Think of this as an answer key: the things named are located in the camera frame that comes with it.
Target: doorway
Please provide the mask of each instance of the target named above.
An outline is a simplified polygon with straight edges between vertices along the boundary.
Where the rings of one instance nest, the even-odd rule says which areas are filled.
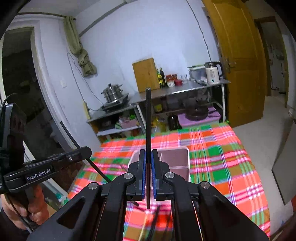
[[[274,16],[255,19],[266,58],[266,96],[275,96],[285,107],[288,101],[289,74],[282,33]]]
[[[8,103],[15,102],[27,116],[25,148],[28,148],[33,159],[44,159],[70,151],[71,147],[60,133],[41,92],[31,50],[33,31],[33,28],[19,28],[5,33],[2,48],[1,94],[5,93],[5,96],[8,96],[17,93],[8,100]],[[82,166],[83,163],[76,163],[53,179],[67,192]]]

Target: human hand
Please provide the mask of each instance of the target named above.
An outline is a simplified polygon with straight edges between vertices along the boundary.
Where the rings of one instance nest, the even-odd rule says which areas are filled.
[[[47,210],[47,204],[44,201],[44,196],[42,189],[39,185],[34,187],[35,199],[28,205],[28,211],[30,214],[30,219],[36,222],[38,225],[43,224],[49,218],[49,212]],[[22,217],[27,216],[27,210],[16,200],[10,197],[11,202],[15,206],[16,210]],[[25,225],[20,220],[19,216],[13,209],[9,200],[6,199],[5,195],[1,195],[2,207],[7,217],[17,226],[19,229],[26,229]]]

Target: door handle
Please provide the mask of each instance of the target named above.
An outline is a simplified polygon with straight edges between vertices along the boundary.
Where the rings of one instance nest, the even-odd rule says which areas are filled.
[[[228,67],[228,73],[230,74],[230,68],[235,68],[235,66],[237,63],[236,62],[229,62],[229,58],[226,58],[226,63],[227,63],[227,67]]]

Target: wooden cutting board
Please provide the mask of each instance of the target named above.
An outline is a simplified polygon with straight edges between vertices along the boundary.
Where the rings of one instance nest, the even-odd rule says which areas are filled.
[[[152,90],[160,89],[153,58],[133,63],[133,71],[139,92],[144,92],[148,87]]]

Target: blue gripper pad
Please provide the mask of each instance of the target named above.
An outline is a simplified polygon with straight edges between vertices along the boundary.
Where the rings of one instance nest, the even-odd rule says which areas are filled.
[[[153,152],[151,152],[151,175],[152,175],[153,197],[154,197],[154,199],[156,199],[156,176],[155,176],[155,166],[154,166]]]
[[[145,198],[145,183],[146,183],[146,151],[144,154],[143,176],[142,176],[142,199]]]

